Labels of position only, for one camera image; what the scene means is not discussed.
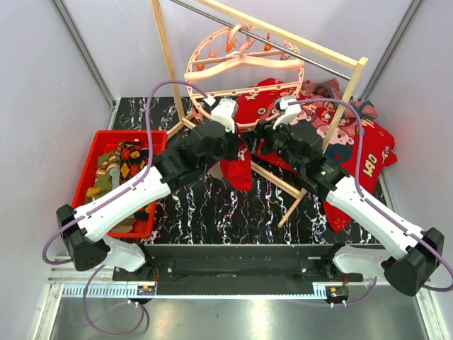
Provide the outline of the pink round clip hanger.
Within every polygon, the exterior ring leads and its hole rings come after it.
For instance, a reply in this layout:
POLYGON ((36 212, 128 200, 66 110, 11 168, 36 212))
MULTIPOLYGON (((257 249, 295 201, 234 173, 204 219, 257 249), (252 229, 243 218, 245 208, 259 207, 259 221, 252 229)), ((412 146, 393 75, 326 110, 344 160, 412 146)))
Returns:
POLYGON ((184 79, 206 86, 215 99, 241 96, 254 98, 271 91, 295 94, 304 80, 305 61, 299 48, 247 23, 221 28, 195 48, 185 68, 184 79), (264 52, 266 35, 273 49, 264 52))

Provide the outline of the black argyle sock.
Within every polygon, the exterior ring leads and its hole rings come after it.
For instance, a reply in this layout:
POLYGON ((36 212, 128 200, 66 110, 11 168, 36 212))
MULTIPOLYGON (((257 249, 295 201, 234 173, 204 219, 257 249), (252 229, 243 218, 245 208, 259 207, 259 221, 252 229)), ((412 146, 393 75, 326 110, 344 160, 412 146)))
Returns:
POLYGON ((115 155, 119 161, 119 184, 123 184, 147 166, 149 148, 144 147, 138 139, 125 141, 119 144, 115 155))

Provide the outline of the red cat pattern sock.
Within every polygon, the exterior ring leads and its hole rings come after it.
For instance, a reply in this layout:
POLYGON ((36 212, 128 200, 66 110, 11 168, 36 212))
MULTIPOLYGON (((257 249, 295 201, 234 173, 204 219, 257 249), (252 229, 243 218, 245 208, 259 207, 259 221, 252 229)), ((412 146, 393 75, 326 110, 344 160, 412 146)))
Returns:
POLYGON ((232 166, 234 165, 233 161, 223 159, 220 161, 220 170, 222 173, 223 178, 228 181, 230 184, 234 182, 234 171, 232 170, 232 166))

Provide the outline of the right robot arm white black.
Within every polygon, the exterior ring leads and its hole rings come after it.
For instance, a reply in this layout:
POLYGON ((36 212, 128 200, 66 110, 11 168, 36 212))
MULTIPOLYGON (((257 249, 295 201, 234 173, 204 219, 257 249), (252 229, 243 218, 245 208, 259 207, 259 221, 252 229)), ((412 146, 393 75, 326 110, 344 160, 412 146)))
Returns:
POLYGON ((306 191, 350 216, 384 247, 340 247, 321 263, 325 278, 336 281, 346 273, 385 278, 407 296, 425 287, 441 263, 443 233, 414 225, 366 192, 340 164, 323 155, 323 140, 308 123, 274 126, 262 121, 242 137, 251 152, 276 153, 297 172, 306 191))

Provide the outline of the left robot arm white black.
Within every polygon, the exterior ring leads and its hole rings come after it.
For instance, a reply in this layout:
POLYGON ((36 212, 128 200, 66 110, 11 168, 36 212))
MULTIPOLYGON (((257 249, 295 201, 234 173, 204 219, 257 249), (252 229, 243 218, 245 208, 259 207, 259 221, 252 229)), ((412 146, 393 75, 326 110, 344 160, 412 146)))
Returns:
POLYGON ((197 181, 221 159, 235 159, 241 139, 235 125, 206 120, 188 136, 154 157, 151 167, 92 203, 63 205, 57 218, 64 243, 78 271, 108 265, 146 280, 153 271, 140 246, 108 236, 109 231, 145 205, 197 181))

